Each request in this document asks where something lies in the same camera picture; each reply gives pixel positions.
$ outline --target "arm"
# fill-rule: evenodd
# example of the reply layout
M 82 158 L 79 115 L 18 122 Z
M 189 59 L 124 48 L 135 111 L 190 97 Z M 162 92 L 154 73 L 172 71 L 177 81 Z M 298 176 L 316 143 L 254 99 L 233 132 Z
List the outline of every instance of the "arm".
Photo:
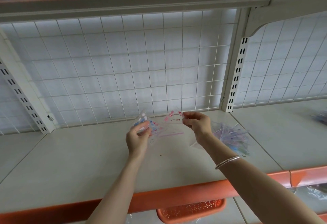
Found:
M 137 172 L 144 159 L 147 148 L 147 139 L 151 130 L 147 129 L 142 135 L 137 135 L 141 127 L 149 125 L 143 122 L 132 127 L 126 135 L 129 150 L 128 160 L 112 187 L 96 207 L 87 224 L 123 224 L 134 193 Z
M 212 134 L 208 116 L 198 112 L 184 115 L 183 123 L 194 131 L 216 165 L 238 155 Z M 246 160 L 233 160 L 219 169 L 263 223 L 324 223 L 298 197 Z

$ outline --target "hand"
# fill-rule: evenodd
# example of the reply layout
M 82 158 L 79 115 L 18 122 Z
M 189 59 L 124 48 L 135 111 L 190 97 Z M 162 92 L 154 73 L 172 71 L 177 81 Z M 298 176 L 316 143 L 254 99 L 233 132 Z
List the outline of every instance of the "hand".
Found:
M 193 130 L 195 136 L 212 134 L 209 116 L 200 112 L 183 112 L 183 124 Z
M 130 158 L 144 159 L 147 148 L 147 139 L 151 135 L 151 128 L 147 128 L 149 124 L 149 121 L 145 121 L 137 126 L 133 126 L 126 134 L 126 143 Z M 142 127 L 145 127 L 145 130 L 141 133 L 137 133 Z

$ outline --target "person's right hand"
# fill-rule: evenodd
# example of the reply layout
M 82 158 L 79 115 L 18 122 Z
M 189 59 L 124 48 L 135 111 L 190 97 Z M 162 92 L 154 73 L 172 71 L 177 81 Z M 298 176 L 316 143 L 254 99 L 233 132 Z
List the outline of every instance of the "person's right hand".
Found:
M 195 136 L 212 134 L 209 116 L 200 112 L 183 112 L 183 124 L 193 130 Z

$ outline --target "plastic basket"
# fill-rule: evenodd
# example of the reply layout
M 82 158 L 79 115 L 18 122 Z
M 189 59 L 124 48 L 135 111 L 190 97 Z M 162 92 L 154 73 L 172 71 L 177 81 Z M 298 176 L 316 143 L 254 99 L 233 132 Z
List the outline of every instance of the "plastic basket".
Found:
M 226 199 L 197 202 L 165 209 L 157 209 L 159 219 L 166 224 L 192 221 L 222 211 L 226 206 Z

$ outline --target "bangle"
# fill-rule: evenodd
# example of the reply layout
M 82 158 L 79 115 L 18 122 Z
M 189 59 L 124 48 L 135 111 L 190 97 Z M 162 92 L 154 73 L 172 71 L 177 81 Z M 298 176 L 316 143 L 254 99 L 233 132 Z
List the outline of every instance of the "bangle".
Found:
M 216 166 L 215 169 L 218 170 L 219 167 L 223 166 L 224 164 L 226 164 L 226 163 L 228 163 L 228 162 L 230 162 L 230 161 L 233 161 L 233 160 L 239 159 L 239 158 L 240 158 L 240 156 L 235 156 L 235 157 L 232 157 L 232 158 L 230 158 L 230 159 L 227 159 L 227 160 L 221 162 L 220 164 L 218 164 L 218 165 Z

